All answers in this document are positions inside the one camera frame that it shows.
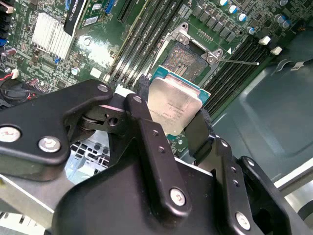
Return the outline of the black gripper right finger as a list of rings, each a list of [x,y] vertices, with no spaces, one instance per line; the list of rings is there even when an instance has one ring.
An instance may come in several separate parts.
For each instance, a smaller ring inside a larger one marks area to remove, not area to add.
[[[215,223],[225,235],[296,235],[298,215],[250,157],[235,158],[200,109],[184,129],[190,155],[214,177]]]

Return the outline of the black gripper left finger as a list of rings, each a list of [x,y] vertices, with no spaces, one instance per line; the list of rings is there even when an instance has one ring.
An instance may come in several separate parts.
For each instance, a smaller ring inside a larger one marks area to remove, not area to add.
[[[70,147],[89,131],[104,130],[115,138],[111,160],[139,157],[149,200],[162,220],[183,220],[191,212],[189,195],[160,124],[146,102],[129,94],[111,105],[112,90],[88,80],[0,113],[0,172],[34,181],[56,179]]]

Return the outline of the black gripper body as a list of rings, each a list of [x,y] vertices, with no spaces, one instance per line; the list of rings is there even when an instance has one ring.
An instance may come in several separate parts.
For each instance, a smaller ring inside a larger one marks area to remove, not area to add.
[[[215,179],[175,160],[166,139],[131,143],[121,159],[59,202],[55,235],[216,235]]]

